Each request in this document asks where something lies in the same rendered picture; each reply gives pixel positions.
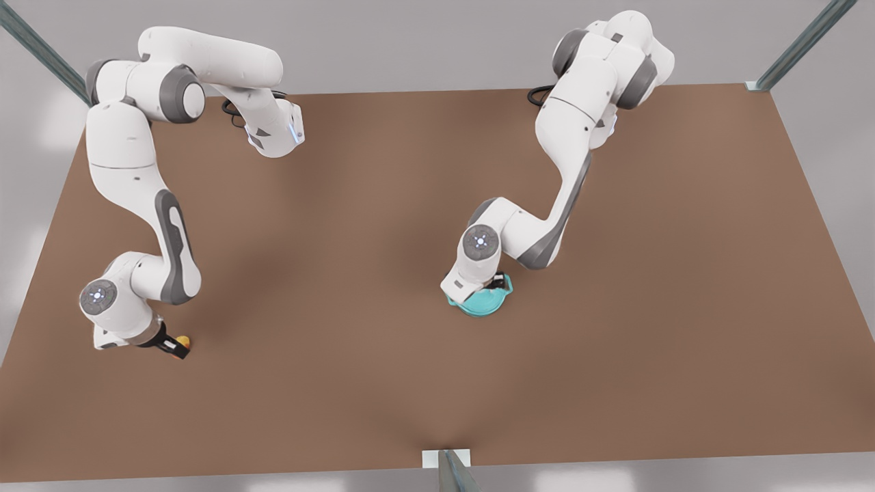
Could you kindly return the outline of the teal pot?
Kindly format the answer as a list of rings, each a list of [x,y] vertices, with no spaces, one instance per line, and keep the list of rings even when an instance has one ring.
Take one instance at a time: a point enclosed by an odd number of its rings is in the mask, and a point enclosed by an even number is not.
[[[513,292],[512,284],[508,283],[503,288],[484,288],[472,293],[462,304],[455,303],[447,298],[449,305],[456,306],[468,316],[475,318],[485,317],[501,308],[506,296]]]

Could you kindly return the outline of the silver frame post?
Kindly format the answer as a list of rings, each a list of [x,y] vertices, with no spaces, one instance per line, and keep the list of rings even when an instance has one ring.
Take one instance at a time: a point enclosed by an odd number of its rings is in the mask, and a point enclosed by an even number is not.
[[[755,81],[745,81],[749,92],[770,92],[776,84],[841,20],[859,0],[829,0],[772,65]]]
[[[85,93],[84,78],[40,34],[35,32],[31,25],[6,0],[0,0],[0,26],[3,26],[14,40],[28,50],[42,66],[52,72],[57,80],[65,84],[85,105],[92,106],[90,97]]]
[[[471,450],[423,450],[422,468],[435,468],[440,492],[483,492],[471,474]]]

